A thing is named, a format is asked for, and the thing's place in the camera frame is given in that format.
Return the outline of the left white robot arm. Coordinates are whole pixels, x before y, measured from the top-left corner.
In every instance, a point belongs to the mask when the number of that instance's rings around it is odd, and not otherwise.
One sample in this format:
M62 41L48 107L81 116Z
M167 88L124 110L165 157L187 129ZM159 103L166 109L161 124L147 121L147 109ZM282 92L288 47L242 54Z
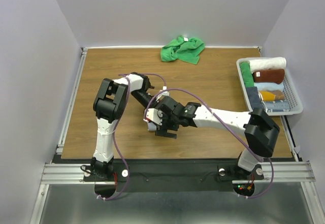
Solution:
M151 96L147 90L153 88L144 74L131 73L123 78L102 80L93 102L97 121L96 147L90 161L90 172L101 180L113 175L115 131L122 118L130 95L147 106Z

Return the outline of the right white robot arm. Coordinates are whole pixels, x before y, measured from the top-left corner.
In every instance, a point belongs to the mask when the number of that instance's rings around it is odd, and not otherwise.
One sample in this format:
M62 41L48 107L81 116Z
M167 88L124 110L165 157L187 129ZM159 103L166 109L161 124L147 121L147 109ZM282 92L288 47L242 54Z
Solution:
M234 174L246 178L263 158L271 158L280 132L276 122L261 108L251 112L234 112L209 109L200 103L189 102L185 106L171 97L164 97L145 114L146 119L156 125L156 134L175 138L179 126L211 127L230 132L236 138L244 135L245 149Z

